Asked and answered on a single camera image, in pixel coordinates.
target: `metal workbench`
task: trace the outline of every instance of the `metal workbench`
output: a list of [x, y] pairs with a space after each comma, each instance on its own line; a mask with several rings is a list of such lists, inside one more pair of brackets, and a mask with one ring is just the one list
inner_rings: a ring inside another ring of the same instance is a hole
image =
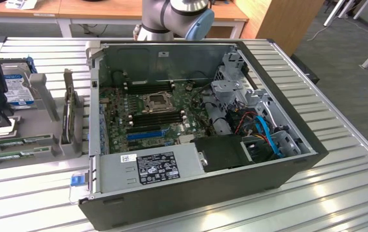
[[[78, 92], [88, 95], [86, 41], [86, 38], [8, 38], [0, 43], [0, 58], [31, 55], [38, 71], [47, 73], [47, 86], [55, 97], [64, 95], [63, 71], [72, 69]], [[111, 231], [368, 232], [368, 141], [278, 45], [266, 40], [246, 40], [246, 44], [330, 155], [279, 189]], [[86, 107], [86, 133], [88, 110]], [[71, 205], [68, 199], [70, 177], [87, 168], [86, 155], [0, 169], [0, 231], [94, 231], [78, 205]]]

